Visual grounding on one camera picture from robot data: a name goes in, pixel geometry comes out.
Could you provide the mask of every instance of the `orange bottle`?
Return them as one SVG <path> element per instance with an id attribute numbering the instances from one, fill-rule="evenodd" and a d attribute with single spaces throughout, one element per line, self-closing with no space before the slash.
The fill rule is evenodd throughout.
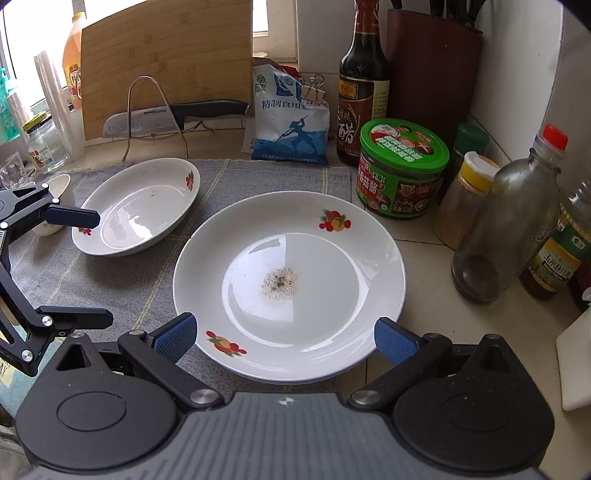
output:
<path id="1" fill-rule="evenodd" d="M 82 43 L 82 29 L 87 25 L 86 13 L 78 12 L 72 17 L 72 29 L 64 47 L 64 57 L 61 63 L 66 75 L 66 82 L 70 89 L 70 99 L 74 110 L 82 108 L 82 90 L 80 73 L 80 45 Z"/>

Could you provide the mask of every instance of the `red bottle cap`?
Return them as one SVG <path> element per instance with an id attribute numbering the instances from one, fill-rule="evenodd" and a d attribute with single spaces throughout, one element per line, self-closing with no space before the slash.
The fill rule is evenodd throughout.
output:
<path id="1" fill-rule="evenodd" d="M 560 129 L 550 124 L 544 127 L 542 138 L 561 152 L 566 149 L 566 145 L 569 143 L 569 138 Z"/>

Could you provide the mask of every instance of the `kitchen counter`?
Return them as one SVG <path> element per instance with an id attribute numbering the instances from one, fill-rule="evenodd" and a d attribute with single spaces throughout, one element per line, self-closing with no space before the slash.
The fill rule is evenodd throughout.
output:
<path id="1" fill-rule="evenodd" d="M 190 158 L 249 158 L 240 152 L 243 130 L 194 132 L 186 135 Z M 126 141 L 87 147 L 81 160 L 66 168 L 90 168 L 121 161 Z M 336 158 L 335 144 L 330 143 L 329 161 Z M 128 161 L 158 157 L 184 157 L 180 137 L 167 140 L 134 141 Z M 354 204 L 363 207 L 355 193 L 356 170 L 352 172 Z M 532 298 L 517 281 L 492 305 L 475 305 L 454 288 L 450 276 L 453 251 L 433 233 L 431 219 L 435 205 L 425 216 L 415 220 L 390 220 L 376 216 L 396 240 L 407 272 L 408 291 L 400 323 L 422 335 L 439 332 L 454 343 L 478 343 L 487 333 L 502 335 L 525 365 L 556 421 L 554 437 L 542 470 L 552 479 L 579 480 L 591 471 L 591 407 L 570 413 L 561 409 L 560 376 L 556 357 L 556 337 L 578 316 L 567 289 L 550 301 Z M 339 378 L 343 394 L 374 380 L 390 368 L 379 353 L 357 365 Z"/>

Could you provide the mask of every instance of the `soy sauce bottle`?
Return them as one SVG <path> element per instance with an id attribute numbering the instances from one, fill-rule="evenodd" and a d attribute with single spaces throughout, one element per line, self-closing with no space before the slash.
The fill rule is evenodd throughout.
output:
<path id="1" fill-rule="evenodd" d="M 378 0 L 355 0 L 355 30 L 349 51 L 340 61 L 337 154 L 357 167 L 361 127 L 383 118 L 388 108 L 390 68 L 379 42 Z"/>

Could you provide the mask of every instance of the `bottle label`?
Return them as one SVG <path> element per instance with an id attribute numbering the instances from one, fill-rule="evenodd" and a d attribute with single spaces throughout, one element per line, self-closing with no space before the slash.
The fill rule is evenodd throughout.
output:
<path id="1" fill-rule="evenodd" d="M 591 255 L 591 236 L 573 222 L 564 208 L 548 241 L 527 267 L 544 289 L 558 292 L 574 275 L 581 261 Z"/>
<path id="2" fill-rule="evenodd" d="M 49 147 L 45 144 L 37 144 L 37 148 L 30 148 L 29 155 L 35 162 L 38 168 L 45 167 L 48 163 L 53 161 L 53 157 L 51 156 L 51 151 Z"/>
<path id="3" fill-rule="evenodd" d="M 390 80 L 373 82 L 340 76 L 337 148 L 358 157 L 361 127 L 374 118 L 383 118 L 388 109 Z"/>
<path id="4" fill-rule="evenodd" d="M 355 0 L 355 33 L 379 34 L 378 0 Z"/>
<path id="5" fill-rule="evenodd" d="M 79 101 L 78 94 L 82 97 L 82 80 L 80 75 L 80 67 L 77 63 L 72 63 L 64 68 L 68 87 L 70 88 L 70 99 Z"/>

